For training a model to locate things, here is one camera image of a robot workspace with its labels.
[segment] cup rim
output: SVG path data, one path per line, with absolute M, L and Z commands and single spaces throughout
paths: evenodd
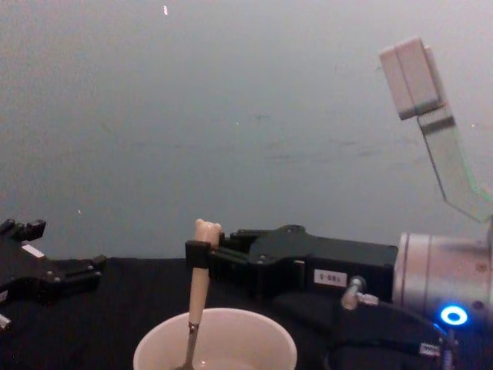
M 291 337 L 291 334 L 282 325 L 278 324 L 273 319 L 268 318 L 267 316 L 264 316 L 262 314 L 257 314 L 256 312 L 252 312 L 252 311 L 248 311 L 248 310 L 241 310 L 239 308 L 205 308 L 203 310 L 204 313 L 206 313 L 206 312 L 214 313 L 214 312 L 221 312 L 221 311 L 228 311 L 228 312 L 233 312 L 233 313 L 236 312 L 237 314 L 255 317 L 261 321 L 265 321 L 266 323 L 268 323 L 269 325 L 271 325 L 275 329 L 277 329 L 282 334 L 282 336 L 286 339 L 286 342 L 287 342 L 288 347 L 290 348 L 290 354 L 291 354 L 290 366 L 292 368 L 295 368 L 296 363 L 297 363 L 297 357 L 298 357 L 297 348 L 296 348 L 296 345 L 294 344 L 294 340 Z M 153 336 L 153 334 L 155 332 L 157 332 L 158 330 L 160 330 L 162 326 L 169 325 L 169 324 L 172 324 L 174 321 L 181 320 L 184 316 L 188 316 L 188 314 L 189 314 L 188 312 L 183 312 L 182 314 L 178 314 L 176 316 L 173 316 L 173 317 L 163 321 L 162 323 L 160 323 L 159 325 L 157 325 L 156 327 L 151 329 L 140 340 L 139 344 L 137 345 L 136 351 L 134 352 L 134 355 L 133 355 L 133 368 L 134 368 L 134 370 L 137 368 L 136 367 L 137 362 L 140 358 L 140 354 L 143 350 L 144 345 L 146 345 L 147 341 Z

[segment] black table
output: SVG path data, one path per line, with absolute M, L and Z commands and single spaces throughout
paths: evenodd
M 17 301 L 0 307 L 12 330 L 0 334 L 0 369 L 132 369 L 140 339 L 160 322 L 188 309 L 191 273 L 184 260 L 110 258 L 96 291 L 41 306 Z M 298 370 L 321 370 L 321 358 L 338 328 L 342 337 L 436 341 L 429 329 L 399 314 L 358 308 L 334 315 L 334 302 L 285 294 L 257 302 L 229 284 L 213 281 L 207 307 L 242 308 L 279 322 L 293 336 Z M 493 341 L 460 334 L 461 368 L 493 368 Z M 379 348 L 337 352 L 338 369 L 432 369 L 429 359 Z

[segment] gray wall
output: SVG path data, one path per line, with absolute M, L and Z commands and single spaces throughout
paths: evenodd
M 53 257 L 183 256 L 197 217 L 483 237 L 442 201 L 377 51 L 433 47 L 491 186 L 491 19 L 486 1 L 4 0 L 0 216 L 48 220 Z

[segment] paper cup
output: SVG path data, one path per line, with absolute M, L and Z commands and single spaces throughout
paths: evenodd
M 173 370 L 183 365 L 188 313 L 164 321 L 139 343 L 134 370 Z M 232 308 L 204 310 L 197 337 L 195 370 L 294 370 L 297 350 L 275 321 Z

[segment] blue led ring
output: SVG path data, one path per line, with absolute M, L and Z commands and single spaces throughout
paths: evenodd
M 468 314 L 458 306 L 447 306 L 441 310 L 441 319 L 449 325 L 462 325 L 468 320 Z

